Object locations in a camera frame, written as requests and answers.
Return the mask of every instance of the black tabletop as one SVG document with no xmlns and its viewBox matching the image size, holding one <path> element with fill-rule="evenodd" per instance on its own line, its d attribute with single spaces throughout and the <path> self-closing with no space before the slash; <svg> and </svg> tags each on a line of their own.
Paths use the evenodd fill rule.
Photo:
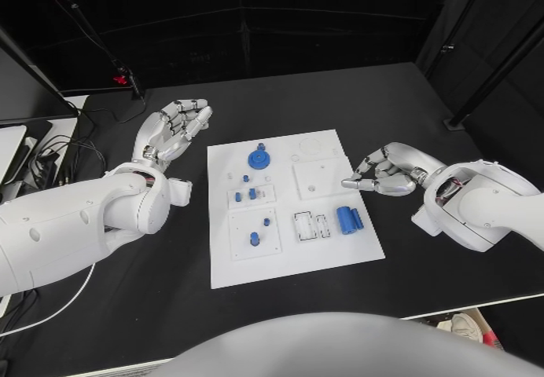
<svg viewBox="0 0 544 377">
<path fill-rule="evenodd" d="M 96 264 L 66 311 L 7 339 L 9 376 L 60 376 L 174 357 L 226 331 L 289 314 L 406 317 L 544 292 L 544 254 L 519 236 L 477 253 L 411 223 L 421 189 L 399 198 L 361 193 L 383 260 L 211 290 L 206 146 L 336 129 L 353 163 L 390 141 L 445 164 L 480 154 L 464 132 L 444 130 L 451 114 L 415 66 L 395 64 L 148 90 L 146 111 L 128 123 L 113 123 L 105 112 L 90 115 L 109 168 L 129 160 L 145 116 L 190 98 L 213 107 L 209 129 L 165 171 L 193 182 L 190 204 L 171 207 L 159 232 Z M 110 93 L 90 96 L 84 108 L 110 108 L 122 118 L 139 103 L 129 93 Z M 84 178 L 99 172 L 93 158 L 82 164 Z M 38 289 L 21 324 L 61 307 L 84 276 L 86 270 Z"/>
</svg>

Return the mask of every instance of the white cable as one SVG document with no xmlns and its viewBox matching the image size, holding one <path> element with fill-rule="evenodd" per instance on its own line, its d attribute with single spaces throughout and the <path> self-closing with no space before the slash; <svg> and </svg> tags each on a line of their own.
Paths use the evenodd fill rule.
<svg viewBox="0 0 544 377">
<path fill-rule="evenodd" d="M 38 324 L 43 324 L 51 317 L 56 316 L 56 314 L 58 314 L 58 312 L 73 303 L 73 300 L 76 299 L 76 296 L 82 293 L 82 289 L 84 288 L 87 280 L 90 279 L 92 271 L 93 271 L 93 264 L 90 266 L 90 271 L 87 272 L 86 279 L 82 282 L 82 287 L 79 288 L 79 291 L 76 292 L 76 295 L 70 298 L 70 301 L 61 306 L 61 308 L 56 311 L 56 313 L 51 314 L 47 318 L 44 318 L 38 322 L 35 322 L 34 324 L 30 324 L 28 326 L 24 326 L 21 328 L 15 328 L 11 331 L 5 331 L 4 333 L 0 334 L 0 338 L 2 336 L 5 336 L 5 335 L 14 334 L 15 332 L 20 332 L 21 330 L 25 330 L 27 328 L 31 328 L 32 326 L 37 326 Z"/>
</svg>

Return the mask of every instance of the white board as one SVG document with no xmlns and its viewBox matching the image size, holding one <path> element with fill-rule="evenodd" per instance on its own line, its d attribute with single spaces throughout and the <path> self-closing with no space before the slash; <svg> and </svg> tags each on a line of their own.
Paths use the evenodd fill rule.
<svg viewBox="0 0 544 377">
<path fill-rule="evenodd" d="M 271 159 L 262 170 L 250 169 L 246 163 L 246 157 L 258 143 L 263 143 Z M 301 169 L 301 164 L 305 163 L 310 163 L 307 170 Z M 304 173 L 331 168 L 331 173 L 321 178 L 312 179 L 311 174 Z M 349 160 L 333 130 L 207 148 L 211 288 L 385 258 L 360 194 L 356 190 L 336 188 L 331 182 L 337 177 L 347 178 L 350 172 Z M 248 182 L 243 182 L 243 175 L 249 177 Z M 301 199 L 298 186 L 307 189 L 310 185 L 315 190 L 308 191 L 308 195 L 304 193 Z M 272 201 L 260 200 L 259 196 L 248 199 L 248 190 L 260 187 L 266 187 L 273 193 Z M 236 192 L 243 194 L 240 202 L 232 199 Z M 340 233 L 334 214 L 336 208 L 343 206 L 356 208 L 364 226 L 363 230 L 349 235 Z M 260 223 L 265 210 L 272 210 L 271 228 L 262 227 Z M 315 222 L 317 237 L 299 241 L 294 214 L 307 211 L 312 220 L 317 217 L 321 220 L 324 215 L 330 236 L 320 236 L 321 225 Z M 249 230 L 250 218 L 255 219 L 255 230 Z M 237 229 L 230 228 L 236 225 L 242 225 L 245 230 L 239 226 Z M 256 247 L 249 244 L 250 231 L 260 232 L 262 235 L 262 242 Z M 278 237 L 278 248 L 273 234 Z"/>
</svg>

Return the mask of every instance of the blue component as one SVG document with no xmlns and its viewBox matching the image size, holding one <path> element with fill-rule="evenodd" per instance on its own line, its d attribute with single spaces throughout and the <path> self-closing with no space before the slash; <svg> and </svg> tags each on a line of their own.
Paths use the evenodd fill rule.
<svg viewBox="0 0 544 377">
<path fill-rule="evenodd" d="M 340 224 L 341 234 L 351 234 L 356 232 L 356 224 L 353 214 L 349 207 L 336 208 L 336 217 Z"/>
<path fill-rule="evenodd" d="M 252 246 L 258 246 L 258 234 L 253 232 L 249 237 L 249 243 Z"/>
<path fill-rule="evenodd" d="M 269 164 L 269 155 L 263 152 L 263 144 L 258 143 L 256 150 L 250 152 L 246 158 L 246 163 L 249 166 L 259 170 L 263 169 Z"/>
<path fill-rule="evenodd" d="M 357 229 L 361 229 L 363 226 L 361 226 L 361 221 L 360 221 L 360 216 L 359 216 L 359 211 L 356 210 L 356 208 L 353 208 L 350 210 L 350 214 L 353 216 L 353 220 L 354 220 L 354 226 Z"/>
</svg>

